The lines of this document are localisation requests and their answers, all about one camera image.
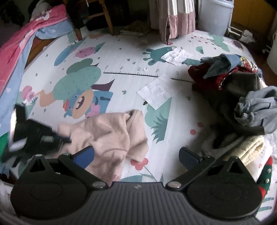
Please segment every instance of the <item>printed ruler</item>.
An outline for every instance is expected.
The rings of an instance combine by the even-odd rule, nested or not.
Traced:
[[[122,74],[122,75],[133,75],[133,76],[148,76],[148,77],[159,77],[158,75],[151,75],[151,74],[142,74],[142,73],[122,73],[122,72],[106,72],[104,71],[103,73],[106,74]],[[178,80],[178,81],[183,81],[183,82],[188,82],[188,83],[194,83],[193,81],[186,80],[186,79],[179,79],[175,77],[171,77],[172,80]]]

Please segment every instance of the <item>ribbed gray surface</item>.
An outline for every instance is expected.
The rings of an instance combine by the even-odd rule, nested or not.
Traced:
[[[226,222],[208,218],[194,210],[179,192],[161,183],[116,182],[106,191],[95,191],[73,214],[50,221],[28,220],[31,224],[64,225],[255,225],[254,218]]]

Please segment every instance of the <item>metal screw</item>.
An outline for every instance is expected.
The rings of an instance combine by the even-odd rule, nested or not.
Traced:
[[[171,188],[179,188],[182,186],[182,184],[178,181],[171,181],[168,183],[168,186]]]
[[[106,186],[106,184],[103,181],[96,181],[92,184],[94,188],[101,189]]]

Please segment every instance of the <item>cartoon print mat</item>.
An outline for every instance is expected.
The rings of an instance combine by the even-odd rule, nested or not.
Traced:
[[[60,122],[77,123],[99,113],[142,110],[149,152],[142,163],[127,159],[121,180],[165,184],[186,171],[178,160],[179,149],[198,152],[216,120],[201,95],[192,92],[189,66],[221,53],[253,58],[238,41],[202,31],[172,39],[170,46],[159,38],[154,33],[118,38],[98,30],[78,42],[69,33],[28,67],[17,103],[25,105],[29,118],[54,129]],[[175,47],[193,55],[180,67],[160,58]],[[184,89],[154,110],[136,92],[162,74],[182,82]]]

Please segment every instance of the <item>chair leg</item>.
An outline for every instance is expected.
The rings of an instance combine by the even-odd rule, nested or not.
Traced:
[[[106,17],[106,21],[107,21],[109,29],[110,29],[110,33],[111,33],[111,35],[114,35],[114,27],[112,25],[110,15],[109,15],[108,9],[107,9],[106,4],[105,4],[105,0],[99,0],[99,3],[102,5],[103,12],[104,12],[104,15]]]
[[[79,29],[75,29],[75,34],[76,34],[79,41],[81,41],[83,39],[81,31]]]

